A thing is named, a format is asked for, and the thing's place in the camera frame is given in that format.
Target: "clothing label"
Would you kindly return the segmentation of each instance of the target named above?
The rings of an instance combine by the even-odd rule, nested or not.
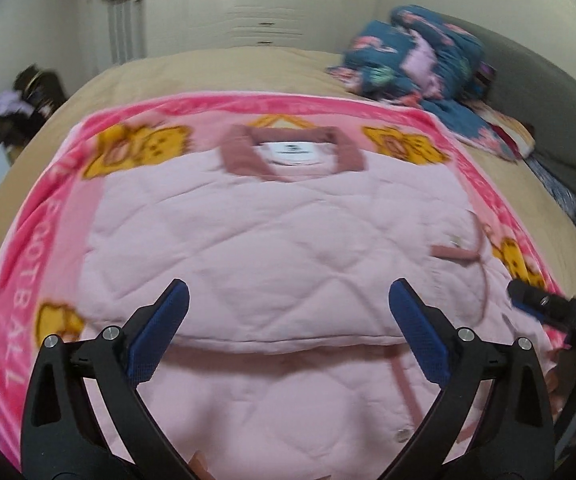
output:
[[[288,166],[304,166],[320,161],[319,148],[314,142],[268,142],[272,161]]]

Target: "silver screw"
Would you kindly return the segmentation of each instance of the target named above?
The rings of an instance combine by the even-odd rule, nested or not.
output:
[[[119,331],[120,331],[119,327],[109,326],[107,329],[104,330],[102,336],[106,341],[112,341],[113,339],[117,339]]]
[[[395,436],[395,440],[399,444],[403,444],[404,442],[410,440],[411,436],[412,436],[412,430],[404,428],[402,430],[397,430],[397,436]]]
[[[519,337],[519,346],[524,350],[530,350],[532,348],[532,341],[527,337]]]
[[[460,328],[458,329],[458,338],[462,341],[472,341],[474,340],[474,332],[472,332],[469,328]]]
[[[44,339],[44,346],[46,348],[52,348],[53,346],[56,346],[58,342],[59,342],[59,336],[52,334],[47,336],[46,339]]]

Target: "gray headboard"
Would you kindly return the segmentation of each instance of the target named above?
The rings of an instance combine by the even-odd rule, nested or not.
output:
[[[535,126],[535,157],[576,193],[576,80],[496,32],[446,19],[484,42],[485,60],[497,69],[490,106]]]

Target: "yellow cartoon bear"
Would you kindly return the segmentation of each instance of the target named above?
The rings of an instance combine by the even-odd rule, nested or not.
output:
[[[504,238],[500,247],[492,246],[492,255],[499,258],[511,277],[519,278],[532,286],[546,288],[546,281],[538,270],[526,263],[516,240]]]
[[[444,164],[450,157],[438,150],[432,141],[419,134],[404,134],[396,128],[363,127],[363,133],[376,144],[377,153],[393,156],[413,164]]]
[[[97,135],[97,153],[83,176],[94,178],[161,164],[187,151],[190,133],[189,126],[133,130],[125,124],[115,124]]]
[[[76,341],[84,330],[84,320],[67,304],[42,303],[37,311],[34,338],[39,348],[50,334],[64,341]]]

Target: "mattress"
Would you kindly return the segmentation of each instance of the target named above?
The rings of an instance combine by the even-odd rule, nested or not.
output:
[[[201,50],[136,61],[87,83],[24,150],[0,187],[0,246],[31,186],[71,127],[100,108],[184,91],[255,90],[352,97],[324,69],[339,57],[288,48]],[[469,150],[511,206],[568,295],[576,295],[576,228],[523,164]]]

